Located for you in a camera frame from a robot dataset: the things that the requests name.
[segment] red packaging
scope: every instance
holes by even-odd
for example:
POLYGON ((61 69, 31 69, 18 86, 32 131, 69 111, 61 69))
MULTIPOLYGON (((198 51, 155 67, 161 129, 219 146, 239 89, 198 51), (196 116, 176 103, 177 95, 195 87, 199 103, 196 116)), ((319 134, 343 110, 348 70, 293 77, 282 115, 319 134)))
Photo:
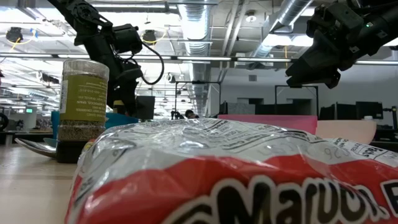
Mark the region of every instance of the red packaging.
POLYGON ((107 130, 65 223, 398 223, 398 154, 218 119, 107 130))

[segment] ceiling duct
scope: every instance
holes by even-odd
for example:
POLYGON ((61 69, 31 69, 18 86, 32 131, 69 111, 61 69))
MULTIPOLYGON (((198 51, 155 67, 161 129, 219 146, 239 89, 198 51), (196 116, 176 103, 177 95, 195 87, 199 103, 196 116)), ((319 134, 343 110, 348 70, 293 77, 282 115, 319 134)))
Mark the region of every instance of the ceiling duct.
MULTIPOLYGON (((273 46, 267 43, 267 36, 271 32, 292 32, 294 22, 300 17, 301 13, 313 2, 313 0, 285 0, 280 6, 280 10, 271 16, 267 16, 263 25, 262 43, 251 54, 251 57, 266 57, 273 46)), ((258 63, 251 63, 248 69, 257 68, 258 63)))
MULTIPOLYGON (((182 31, 184 39, 191 40, 186 42, 185 48, 189 56, 207 56, 209 54, 209 44, 198 40, 207 39, 210 6, 199 4, 180 4, 178 5, 180 15, 182 17, 182 31)), ((210 65, 207 63, 190 64, 190 78, 193 81, 208 81, 210 79, 210 65)), ((203 108, 206 104, 205 92, 207 87, 193 86, 194 100, 197 103, 197 113, 203 114, 203 108)))
POLYGON ((165 13, 165 14, 178 14, 178 9, 175 5, 170 6, 167 2, 163 4, 115 4, 103 3, 92 4, 99 12, 147 12, 147 13, 165 13))

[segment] seasoning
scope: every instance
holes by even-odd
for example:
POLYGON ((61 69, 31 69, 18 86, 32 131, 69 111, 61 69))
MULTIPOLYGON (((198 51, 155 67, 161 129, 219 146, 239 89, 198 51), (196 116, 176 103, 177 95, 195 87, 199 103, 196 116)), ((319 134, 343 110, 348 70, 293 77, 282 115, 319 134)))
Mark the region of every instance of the seasoning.
POLYGON ((76 163, 90 139, 105 130, 109 68, 91 60, 63 63, 57 160, 76 163))

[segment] black robotic arm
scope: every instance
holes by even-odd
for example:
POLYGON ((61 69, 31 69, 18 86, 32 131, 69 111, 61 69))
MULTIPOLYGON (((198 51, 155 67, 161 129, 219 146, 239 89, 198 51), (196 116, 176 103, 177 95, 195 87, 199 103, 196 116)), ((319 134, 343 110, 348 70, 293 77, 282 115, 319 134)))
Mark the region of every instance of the black robotic arm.
POLYGON ((313 45, 286 70, 287 84, 324 83, 334 88, 340 80, 338 70, 351 68, 360 57, 374 55, 397 38, 398 1, 387 2, 362 8, 352 8, 352 3, 318 6, 307 22, 313 45))
POLYGON ((84 0, 48 0, 65 17, 65 20, 76 30, 75 45, 83 44, 90 59, 103 63, 109 68, 107 105, 113 107, 114 100, 122 100, 130 115, 136 113, 135 89, 137 78, 142 77, 141 67, 118 56, 128 51, 134 54, 142 50, 138 27, 130 24, 113 27, 112 22, 84 0))

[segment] table surface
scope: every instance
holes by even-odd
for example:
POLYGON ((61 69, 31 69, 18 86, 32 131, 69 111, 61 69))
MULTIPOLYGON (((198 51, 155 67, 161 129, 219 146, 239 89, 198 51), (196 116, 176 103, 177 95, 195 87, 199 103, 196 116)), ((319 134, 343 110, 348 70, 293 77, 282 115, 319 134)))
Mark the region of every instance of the table surface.
POLYGON ((63 223, 75 169, 17 144, 0 146, 1 223, 63 223))

